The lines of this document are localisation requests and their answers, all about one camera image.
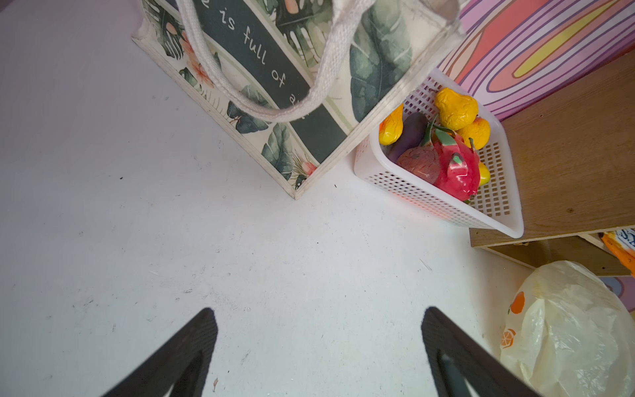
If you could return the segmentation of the cream plastic grocery bag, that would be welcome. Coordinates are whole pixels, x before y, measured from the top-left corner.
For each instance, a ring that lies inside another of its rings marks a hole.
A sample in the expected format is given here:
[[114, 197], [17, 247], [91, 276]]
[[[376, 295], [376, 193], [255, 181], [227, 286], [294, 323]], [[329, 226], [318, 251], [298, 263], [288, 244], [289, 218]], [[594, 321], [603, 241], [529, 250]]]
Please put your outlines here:
[[499, 360], [542, 396], [632, 396], [634, 321], [600, 278], [556, 261], [520, 286]]

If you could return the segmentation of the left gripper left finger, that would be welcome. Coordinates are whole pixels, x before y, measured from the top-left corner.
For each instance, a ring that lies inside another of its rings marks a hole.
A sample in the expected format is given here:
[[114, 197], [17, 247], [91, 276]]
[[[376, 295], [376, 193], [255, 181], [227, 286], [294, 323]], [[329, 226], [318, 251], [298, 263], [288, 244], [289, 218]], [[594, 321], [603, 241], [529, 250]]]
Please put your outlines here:
[[217, 337], [214, 312], [202, 309], [106, 395], [203, 395]]

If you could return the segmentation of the toy pink dragon fruit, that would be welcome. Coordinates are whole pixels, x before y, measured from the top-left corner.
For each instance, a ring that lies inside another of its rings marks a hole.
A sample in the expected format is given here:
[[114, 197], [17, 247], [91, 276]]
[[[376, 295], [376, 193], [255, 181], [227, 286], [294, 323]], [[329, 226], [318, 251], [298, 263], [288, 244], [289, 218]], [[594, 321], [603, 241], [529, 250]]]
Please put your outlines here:
[[476, 196], [481, 183], [480, 159], [472, 145], [466, 145], [453, 130], [430, 122], [422, 146], [433, 148], [438, 155], [440, 171], [434, 186], [461, 202]]

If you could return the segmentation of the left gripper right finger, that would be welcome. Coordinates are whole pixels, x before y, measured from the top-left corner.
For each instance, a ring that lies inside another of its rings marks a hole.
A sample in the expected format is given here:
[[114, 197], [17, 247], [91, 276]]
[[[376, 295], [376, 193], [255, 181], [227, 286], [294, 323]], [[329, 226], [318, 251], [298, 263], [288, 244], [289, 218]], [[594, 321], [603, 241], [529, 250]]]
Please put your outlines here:
[[426, 309], [421, 331], [438, 395], [537, 395], [440, 309]]

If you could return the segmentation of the white perforated plastic basket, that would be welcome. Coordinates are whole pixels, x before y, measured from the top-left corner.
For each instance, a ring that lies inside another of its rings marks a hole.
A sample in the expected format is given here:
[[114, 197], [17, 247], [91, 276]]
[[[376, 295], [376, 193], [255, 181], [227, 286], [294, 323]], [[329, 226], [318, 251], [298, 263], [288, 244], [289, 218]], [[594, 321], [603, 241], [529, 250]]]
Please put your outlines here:
[[497, 230], [511, 238], [524, 234], [524, 220], [512, 154], [505, 130], [483, 104], [479, 116], [489, 122], [491, 135], [478, 156], [486, 164], [491, 181], [479, 188], [468, 203], [452, 197], [437, 187], [399, 167], [385, 155], [379, 132], [373, 131], [357, 147], [354, 172], [393, 195], [465, 228]]

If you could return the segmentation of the wooden shelf unit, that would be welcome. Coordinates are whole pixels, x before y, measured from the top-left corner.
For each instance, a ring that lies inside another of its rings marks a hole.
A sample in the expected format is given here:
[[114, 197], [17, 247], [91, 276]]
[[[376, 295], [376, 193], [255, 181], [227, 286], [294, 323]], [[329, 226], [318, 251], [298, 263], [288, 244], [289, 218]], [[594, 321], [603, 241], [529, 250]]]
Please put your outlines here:
[[471, 246], [536, 268], [575, 261], [628, 270], [598, 239], [634, 225], [634, 55], [628, 53], [504, 120], [524, 234], [473, 229]]

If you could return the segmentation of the toy yellow pear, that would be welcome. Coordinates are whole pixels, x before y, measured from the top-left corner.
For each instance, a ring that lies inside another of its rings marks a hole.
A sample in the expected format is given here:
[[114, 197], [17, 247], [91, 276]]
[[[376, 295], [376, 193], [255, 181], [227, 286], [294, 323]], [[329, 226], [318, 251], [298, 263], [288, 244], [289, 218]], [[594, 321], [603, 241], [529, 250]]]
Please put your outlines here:
[[453, 131], [472, 124], [479, 113], [478, 102], [469, 95], [458, 94], [450, 88], [440, 90], [435, 99], [443, 127]]

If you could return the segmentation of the toy purple eggplant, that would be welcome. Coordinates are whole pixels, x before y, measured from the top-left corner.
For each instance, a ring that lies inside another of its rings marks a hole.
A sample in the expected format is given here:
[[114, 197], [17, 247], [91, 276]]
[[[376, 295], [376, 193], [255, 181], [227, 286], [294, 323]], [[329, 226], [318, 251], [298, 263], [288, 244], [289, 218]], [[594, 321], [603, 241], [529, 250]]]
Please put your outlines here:
[[396, 163], [407, 150], [419, 146], [424, 138], [427, 125], [428, 119], [421, 112], [408, 115], [403, 122], [402, 135], [390, 149], [387, 158]]

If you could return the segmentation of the leaf print canvas tote bag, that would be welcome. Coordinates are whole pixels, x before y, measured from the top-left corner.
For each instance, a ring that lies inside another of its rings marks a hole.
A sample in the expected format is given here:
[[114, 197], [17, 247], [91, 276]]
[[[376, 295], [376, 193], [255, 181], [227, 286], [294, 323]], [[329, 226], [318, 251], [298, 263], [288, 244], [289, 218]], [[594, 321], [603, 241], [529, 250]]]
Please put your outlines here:
[[464, 38], [461, 1], [144, 1], [142, 48], [296, 199]]

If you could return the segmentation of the toy dark red fruit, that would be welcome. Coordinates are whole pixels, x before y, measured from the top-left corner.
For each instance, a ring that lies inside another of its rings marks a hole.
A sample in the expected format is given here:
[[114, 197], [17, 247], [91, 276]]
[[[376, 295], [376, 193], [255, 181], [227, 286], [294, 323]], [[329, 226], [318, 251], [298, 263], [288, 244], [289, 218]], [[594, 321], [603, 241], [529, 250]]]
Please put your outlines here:
[[434, 184], [440, 173], [441, 163], [434, 147], [423, 146], [406, 150], [397, 164], [416, 177]]

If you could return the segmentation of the orange Fox's candy bag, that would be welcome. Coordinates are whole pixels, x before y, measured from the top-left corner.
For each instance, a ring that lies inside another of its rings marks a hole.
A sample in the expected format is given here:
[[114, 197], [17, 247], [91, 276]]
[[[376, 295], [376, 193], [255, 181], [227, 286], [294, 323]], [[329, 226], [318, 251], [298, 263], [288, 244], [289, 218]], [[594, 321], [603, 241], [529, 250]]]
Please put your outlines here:
[[631, 275], [635, 273], [634, 229], [625, 228], [604, 233], [601, 237], [605, 246], [613, 253]]

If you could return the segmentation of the toy yellow corn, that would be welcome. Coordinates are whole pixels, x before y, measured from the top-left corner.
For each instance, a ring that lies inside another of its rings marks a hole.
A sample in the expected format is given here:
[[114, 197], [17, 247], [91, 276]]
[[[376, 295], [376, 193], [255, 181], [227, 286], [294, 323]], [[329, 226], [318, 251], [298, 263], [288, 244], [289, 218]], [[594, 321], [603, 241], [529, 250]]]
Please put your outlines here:
[[380, 124], [379, 143], [382, 146], [390, 146], [398, 141], [403, 133], [403, 104], [400, 104]]

